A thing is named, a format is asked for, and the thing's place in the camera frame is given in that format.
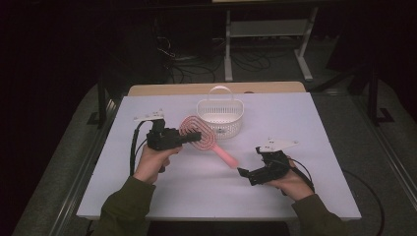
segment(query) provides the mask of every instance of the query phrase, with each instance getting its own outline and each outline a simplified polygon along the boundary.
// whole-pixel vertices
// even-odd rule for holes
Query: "white basket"
[[[210,99],[210,94],[217,89],[225,89],[231,99]],[[243,102],[234,98],[233,92],[224,86],[216,86],[208,92],[208,99],[197,105],[197,113],[214,131],[218,140],[236,136],[242,126]]]

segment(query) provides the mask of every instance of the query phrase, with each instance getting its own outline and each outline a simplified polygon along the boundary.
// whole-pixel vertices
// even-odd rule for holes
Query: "person's right hand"
[[[296,167],[292,160],[289,160],[289,163],[292,167]],[[306,182],[304,182],[304,180],[292,170],[289,170],[284,177],[271,180],[266,184],[282,190],[294,201],[299,201],[314,195],[314,192],[310,189]]]
[[[169,165],[169,156],[178,153],[181,149],[182,147],[154,150],[148,147],[148,145],[144,145],[141,159],[133,177],[145,183],[153,184],[157,179],[159,169],[162,166]]]

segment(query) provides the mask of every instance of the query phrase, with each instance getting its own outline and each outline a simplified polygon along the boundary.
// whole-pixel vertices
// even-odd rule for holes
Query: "olive green jacket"
[[[147,235],[145,216],[149,212],[154,189],[154,185],[129,177],[122,189],[104,203],[92,236]],[[326,209],[318,195],[298,201],[292,207],[300,220],[301,235],[347,235],[345,224]]]

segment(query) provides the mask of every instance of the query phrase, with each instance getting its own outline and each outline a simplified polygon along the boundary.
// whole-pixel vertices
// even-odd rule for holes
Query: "white tabletop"
[[[161,108],[166,127],[178,129],[186,116],[197,114],[197,103],[206,98],[195,94],[124,97],[77,215],[98,219],[104,201],[129,176],[130,147],[138,125],[134,117]],[[344,220],[361,217],[309,93],[235,94],[235,98],[245,105],[242,129],[236,137],[218,141],[218,145],[236,157],[241,168],[252,171],[264,166],[255,147],[263,145],[268,138],[297,141],[298,146],[284,152],[309,169],[316,193],[328,209]],[[151,122],[143,125],[138,144],[150,127]],[[171,164],[155,183],[148,219],[286,220],[296,217],[288,197],[270,186],[251,186],[248,179],[240,177],[236,169],[230,169],[213,151],[197,150],[185,144],[170,160]]]

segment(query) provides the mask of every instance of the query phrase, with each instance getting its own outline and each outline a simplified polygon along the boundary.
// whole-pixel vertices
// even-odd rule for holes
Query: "basket handle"
[[[211,93],[212,93],[214,90],[217,90],[217,89],[224,89],[224,90],[227,90],[227,91],[228,91],[228,92],[230,92],[230,94],[232,95],[232,100],[234,100],[234,94],[233,94],[233,92],[230,90],[230,88],[225,87],[225,86],[216,86],[216,87],[212,88],[212,89],[208,92],[208,100],[209,100],[209,96],[211,95]]]

